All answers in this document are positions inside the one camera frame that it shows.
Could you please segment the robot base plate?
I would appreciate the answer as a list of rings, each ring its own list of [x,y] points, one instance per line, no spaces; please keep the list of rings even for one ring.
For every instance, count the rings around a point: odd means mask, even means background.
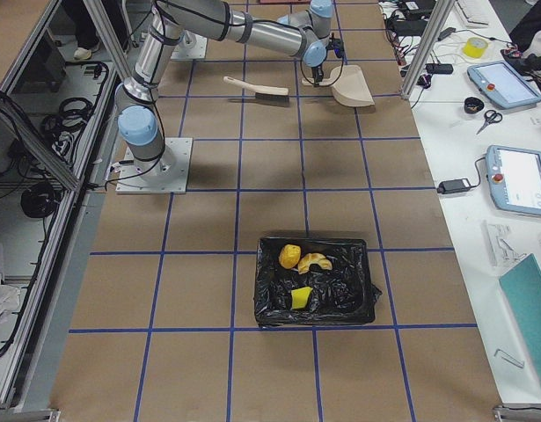
[[[123,165],[116,184],[118,194],[164,194],[186,192],[187,178],[192,155],[193,139],[168,137],[160,161],[154,164],[136,161],[129,147],[126,147],[124,160],[131,164]]]

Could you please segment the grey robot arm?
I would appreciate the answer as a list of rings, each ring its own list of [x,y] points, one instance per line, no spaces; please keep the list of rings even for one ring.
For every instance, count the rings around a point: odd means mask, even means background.
[[[176,159],[156,110],[158,86],[174,55],[205,40],[233,40],[302,60],[316,71],[327,56],[333,6],[312,1],[303,12],[276,20],[255,18],[224,1],[155,1],[153,18],[130,77],[117,88],[118,129],[133,155],[136,176],[149,183],[172,179]]]

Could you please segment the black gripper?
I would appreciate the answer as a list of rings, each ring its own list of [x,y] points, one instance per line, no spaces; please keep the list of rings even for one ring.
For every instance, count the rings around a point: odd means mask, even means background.
[[[323,64],[320,63],[317,66],[314,66],[311,68],[311,74],[313,79],[313,86],[318,87],[318,85],[321,85],[322,79],[324,78],[324,70],[323,70]]]

